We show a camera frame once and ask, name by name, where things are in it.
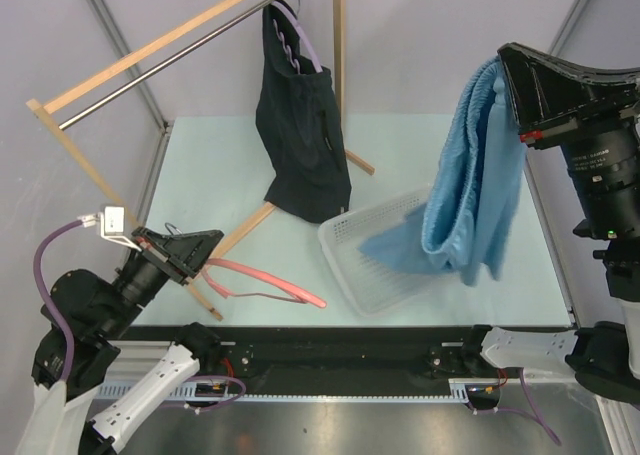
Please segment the lilac plastic hanger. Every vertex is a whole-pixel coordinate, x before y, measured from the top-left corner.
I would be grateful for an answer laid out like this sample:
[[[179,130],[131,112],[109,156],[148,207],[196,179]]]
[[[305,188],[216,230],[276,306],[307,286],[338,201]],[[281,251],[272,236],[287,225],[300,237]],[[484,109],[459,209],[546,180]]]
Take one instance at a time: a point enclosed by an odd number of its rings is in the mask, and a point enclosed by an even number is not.
[[[277,10],[279,10],[284,17],[289,21],[289,23],[291,24],[291,26],[294,28],[294,30],[296,31],[297,35],[299,36],[299,40],[302,42],[302,44],[305,46],[307,54],[308,54],[308,58],[311,61],[314,70],[316,73],[322,73],[323,72],[323,66],[313,48],[313,45],[311,44],[306,32],[304,31],[304,29],[302,28],[302,26],[300,25],[300,22],[298,21],[297,16],[294,14],[294,12],[292,10],[290,10],[289,8],[287,8],[282,2],[280,1],[273,1],[271,3],[271,5],[273,7],[275,7]]]

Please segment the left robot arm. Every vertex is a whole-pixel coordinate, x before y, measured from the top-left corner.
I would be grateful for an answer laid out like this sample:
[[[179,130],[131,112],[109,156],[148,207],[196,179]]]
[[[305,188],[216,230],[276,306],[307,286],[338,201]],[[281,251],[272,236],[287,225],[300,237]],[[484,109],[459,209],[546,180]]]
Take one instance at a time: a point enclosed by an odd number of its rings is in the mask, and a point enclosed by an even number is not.
[[[33,258],[33,274],[51,323],[33,362],[34,408],[18,444],[19,454],[118,454],[146,418],[175,388],[221,362],[220,339],[202,324],[180,328],[159,364],[113,408],[87,413],[108,368],[121,351],[121,338],[173,281],[185,285],[204,267],[223,237],[220,230],[164,235],[136,228],[124,266],[108,282],[85,269],[71,270],[47,288],[42,259],[60,235],[86,222],[74,220],[48,235]]]

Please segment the pink plastic hanger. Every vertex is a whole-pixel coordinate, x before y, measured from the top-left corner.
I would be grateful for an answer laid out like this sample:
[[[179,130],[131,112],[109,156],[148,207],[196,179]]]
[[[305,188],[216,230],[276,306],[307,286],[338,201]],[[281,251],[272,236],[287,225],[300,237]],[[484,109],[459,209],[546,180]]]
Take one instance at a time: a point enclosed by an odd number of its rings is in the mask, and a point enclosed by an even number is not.
[[[234,293],[230,289],[226,288],[222,284],[216,282],[208,272],[210,267],[219,267],[227,270],[231,270],[242,275],[248,276],[262,283],[271,285],[286,294],[286,296],[277,296],[269,293],[250,292],[250,293]],[[319,309],[327,307],[327,302],[322,298],[314,295],[308,290],[295,285],[287,280],[276,277],[273,274],[258,270],[247,265],[240,264],[238,262],[230,261],[223,258],[210,258],[204,265],[204,269],[201,272],[206,284],[218,295],[224,299],[228,298],[247,298],[247,297],[264,297],[274,299],[277,301],[312,305]]]

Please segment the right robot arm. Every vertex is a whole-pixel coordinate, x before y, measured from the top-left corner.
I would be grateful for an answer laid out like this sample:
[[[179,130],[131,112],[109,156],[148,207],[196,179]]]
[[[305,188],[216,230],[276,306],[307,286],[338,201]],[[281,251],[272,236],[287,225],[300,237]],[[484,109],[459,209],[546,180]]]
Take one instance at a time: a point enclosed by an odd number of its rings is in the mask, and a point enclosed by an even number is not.
[[[639,403],[639,70],[593,68],[520,43],[498,50],[521,143],[559,148],[580,203],[574,236],[593,245],[573,307],[586,286],[621,311],[620,321],[579,317],[568,329],[477,326],[461,351],[463,368],[534,369],[573,378],[591,393]]]

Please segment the light blue mesh shorts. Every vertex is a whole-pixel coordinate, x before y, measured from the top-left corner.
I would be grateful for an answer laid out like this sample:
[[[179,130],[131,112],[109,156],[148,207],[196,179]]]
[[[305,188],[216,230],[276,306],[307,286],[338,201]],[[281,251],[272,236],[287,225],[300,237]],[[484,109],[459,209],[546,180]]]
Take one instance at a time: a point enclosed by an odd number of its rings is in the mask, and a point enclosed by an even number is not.
[[[456,273],[474,286],[487,268],[499,279],[524,162],[506,75],[492,58],[460,95],[426,203],[368,238],[360,252],[404,274]]]

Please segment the dark navy shorts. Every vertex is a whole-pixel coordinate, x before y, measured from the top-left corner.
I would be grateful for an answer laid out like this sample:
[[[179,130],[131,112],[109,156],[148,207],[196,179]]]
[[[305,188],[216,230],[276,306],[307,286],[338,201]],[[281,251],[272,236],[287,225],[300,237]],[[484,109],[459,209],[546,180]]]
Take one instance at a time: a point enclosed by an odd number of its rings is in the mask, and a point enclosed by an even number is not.
[[[275,172],[264,200],[309,223],[349,209],[351,180],[332,75],[316,73],[284,15],[262,10],[263,71],[255,125]]]

